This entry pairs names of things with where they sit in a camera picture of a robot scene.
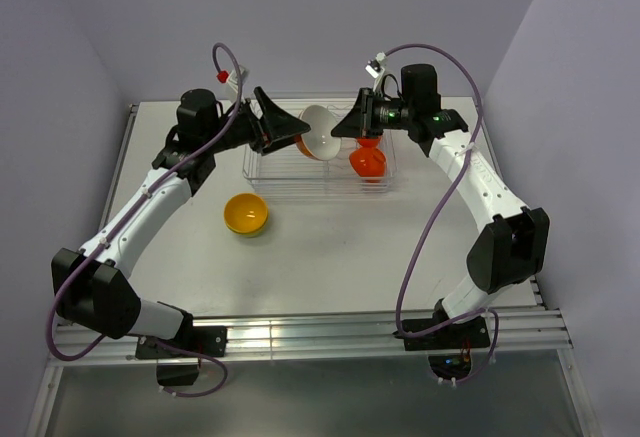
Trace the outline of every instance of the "gray floor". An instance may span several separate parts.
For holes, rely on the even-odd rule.
[[[218,394],[157,393],[153,367],[64,371],[49,436],[579,436],[555,352],[498,355],[438,387],[425,356],[231,364]],[[217,377],[211,370],[204,382]]]

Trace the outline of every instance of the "wall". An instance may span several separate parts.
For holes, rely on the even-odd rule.
[[[534,0],[487,95],[508,182],[551,216],[541,283],[607,436],[640,425],[640,0]]]
[[[26,427],[51,257],[97,228],[125,113],[61,0],[0,0],[0,435]]]
[[[531,0],[67,0],[98,53],[137,100],[175,99],[215,82],[209,52],[228,43],[273,92],[335,92],[369,83],[377,52],[440,44],[488,87]],[[394,58],[399,69],[424,52]],[[446,95],[469,95],[440,67]]]

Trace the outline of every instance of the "yellow bowl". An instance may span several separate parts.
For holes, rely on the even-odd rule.
[[[256,194],[238,194],[224,206],[224,223],[236,234],[258,235],[269,218],[269,208]]]

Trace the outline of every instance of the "white table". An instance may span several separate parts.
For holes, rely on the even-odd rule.
[[[280,100],[294,115],[310,105],[344,106],[349,99]],[[140,104],[108,215],[142,183],[176,122],[178,102]],[[444,98],[475,125],[470,98]],[[268,230],[254,239],[234,235],[222,212],[235,194],[251,192],[242,176],[244,148],[216,156],[217,168],[195,198],[179,209],[140,258],[131,277],[138,294],[197,316],[264,316],[388,311],[418,236],[449,185],[445,175],[401,132],[393,135],[397,174],[375,199],[269,202]],[[480,134],[479,148],[489,156]],[[406,309],[429,309],[461,280],[477,237],[471,213],[454,195],[422,251]],[[498,307],[536,305],[529,282],[510,289]]]

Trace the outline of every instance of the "wire rack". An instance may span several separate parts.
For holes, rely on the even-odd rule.
[[[286,110],[298,115],[300,108],[287,106]],[[351,109],[350,105],[327,107],[337,119]],[[360,177],[351,167],[349,155],[358,148],[355,139],[342,139],[335,159],[322,162],[305,157],[296,146],[289,146],[271,155],[262,156],[245,149],[243,175],[256,193],[274,199],[358,198],[387,192],[396,173],[396,159],[390,132],[385,132],[378,145],[387,159],[385,174],[381,177]]]

